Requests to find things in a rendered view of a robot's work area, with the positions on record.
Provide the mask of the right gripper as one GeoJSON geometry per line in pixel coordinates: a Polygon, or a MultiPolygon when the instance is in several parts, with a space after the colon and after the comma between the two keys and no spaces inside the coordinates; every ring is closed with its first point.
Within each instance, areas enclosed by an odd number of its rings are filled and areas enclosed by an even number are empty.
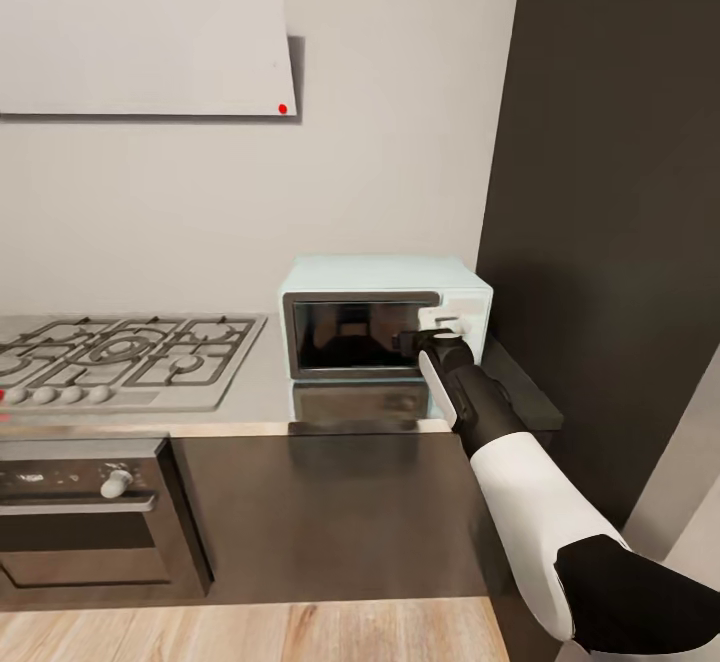
{"type": "Polygon", "coordinates": [[[447,332],[450,332],[449,327],[427,329],[426,331],[399,331],[397,335],[393,335],[392,347],[393,349],[400,349],[401,357],[418,357],[419,345],[429,333],[447,332]]]}

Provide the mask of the microwave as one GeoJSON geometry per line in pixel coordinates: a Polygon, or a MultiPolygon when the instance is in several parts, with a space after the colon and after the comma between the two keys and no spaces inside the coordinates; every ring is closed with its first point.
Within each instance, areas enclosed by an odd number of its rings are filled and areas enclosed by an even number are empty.
{"type": "Polygon", "coordinates": [[[436,321],[483,353],[493,289],[454,255],[304,255],[279,291],[287,376],[293,380],[423,378],[392,338],[418,329],[418,310],[455,306],[436,321]]]}

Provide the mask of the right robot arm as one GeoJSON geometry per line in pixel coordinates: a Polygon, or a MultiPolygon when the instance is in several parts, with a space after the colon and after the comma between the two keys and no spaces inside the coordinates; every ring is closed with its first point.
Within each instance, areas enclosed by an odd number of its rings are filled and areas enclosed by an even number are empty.
{"type": "Polygon", "coordinates": [[[469,344],[418,310],[393,335],[421,373],[478,479],[517,587],[537,621],[596,662],[720,662],[720,592],[631,551],[513,411],[469,344]]]}

